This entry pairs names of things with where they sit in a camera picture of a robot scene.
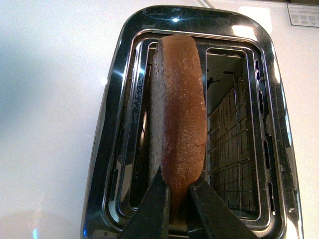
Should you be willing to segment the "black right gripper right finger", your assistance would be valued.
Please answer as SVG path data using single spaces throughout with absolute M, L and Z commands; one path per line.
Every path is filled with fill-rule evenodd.
M 202 178 L 190 184 L 188 236 L 191 239 L 256 239 Z

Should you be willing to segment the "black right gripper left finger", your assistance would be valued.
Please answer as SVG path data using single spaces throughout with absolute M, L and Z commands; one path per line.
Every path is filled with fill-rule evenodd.
M 170 212 L 170 188 L 159 168 L 134 216 L 127 223 L 121 239 L 167 239 Z

